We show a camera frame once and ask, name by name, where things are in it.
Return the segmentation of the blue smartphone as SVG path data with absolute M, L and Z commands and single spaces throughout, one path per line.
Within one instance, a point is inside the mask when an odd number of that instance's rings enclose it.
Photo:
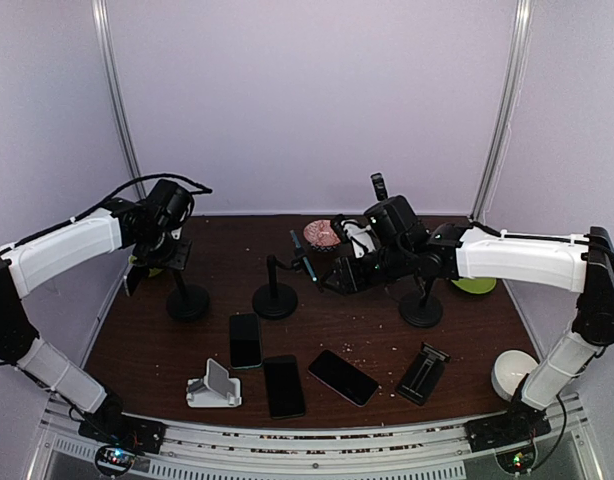
M 301 417 L 306 403 L 294 355 L 266 358 L 263 361 L 269 414 L 272 419 Z

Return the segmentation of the black stand with pink phone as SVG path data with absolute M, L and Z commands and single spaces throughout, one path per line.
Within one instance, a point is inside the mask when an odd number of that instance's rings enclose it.
M 389 195 L 386 188 L 385 180 L 383 175 L 380 172 L 374 173 L 370 175 L 370 180 L 372 182 L 373 190 L 378 202 L 386 200 Z

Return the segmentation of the grey smartphone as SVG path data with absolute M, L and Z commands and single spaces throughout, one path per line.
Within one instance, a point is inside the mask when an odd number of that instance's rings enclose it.
M 257 368 L 262 365 L 261 328 L 255 313 L 232 315 L 229 318 L 230 365 L 234 369 Z

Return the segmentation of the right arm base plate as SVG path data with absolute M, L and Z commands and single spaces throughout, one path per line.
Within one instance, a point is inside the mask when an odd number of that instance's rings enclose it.
M 551 425 L 544 417 L 511 413 L 471 420 L 464 428 L 472 452 L 529 442 L 551 432 Z

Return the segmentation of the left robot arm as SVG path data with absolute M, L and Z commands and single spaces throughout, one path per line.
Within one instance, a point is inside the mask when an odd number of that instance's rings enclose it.
M 23 300 L 37 287 L 89 260 L 131 249 L 135 265 L 179 277 L 191 250 L 180 232 L 195 199 L 212 189 L 183 175 L 157 173 L 147 196 L 121 198 L 128 181 L 61 223 L 0 247 L 0 366 L 10 365 L 60 395 L 110 444 L 131 433 L 120 398 L 46 341 Z

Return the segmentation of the black folding phone stand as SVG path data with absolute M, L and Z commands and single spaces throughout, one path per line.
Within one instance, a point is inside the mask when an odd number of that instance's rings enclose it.
M 422 342 L 421 349 L 397 383 L 395 391 L 418 406 L 423 406 L 435 390 L 451 356 Z

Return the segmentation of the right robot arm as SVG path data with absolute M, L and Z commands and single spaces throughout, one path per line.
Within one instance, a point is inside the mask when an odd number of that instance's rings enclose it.
M 563 388 L 602 349 L 614 344 L 614 248 L 606 229 L 541 236 L 496 231 L 479 222 L 429 230 L 402 196 L 380 195 L 366 225 L 344 215 L 330 224 L 351 244 L 321 276 L 323 287 L 351 295 L 413 276 L 421 292 L 401 304 L 425 309 L 437 279 L 496 278 L 561 288 L 577 294 L 576 316 L 547 357 L 523 381 L 520 404 L 500 419 L 506 440 L 522 440 Z

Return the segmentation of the pink smartphone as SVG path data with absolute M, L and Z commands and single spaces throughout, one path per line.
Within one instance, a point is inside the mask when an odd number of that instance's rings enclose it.
M 308 372 L 358 407 L 364 407 L 379 389 L 376 380 L 330 350 L 323 350 L 309 364 Z

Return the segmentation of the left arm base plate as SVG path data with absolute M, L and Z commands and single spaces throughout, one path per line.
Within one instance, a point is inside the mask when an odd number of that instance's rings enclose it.
M 165 437 L 166 426 L 162 422 L 124 416 L 119 433 L 105 433 L 88 420 L 82 420 L 78 434 L 100 443 L 122 447 L 139 454 L 158 454 Z

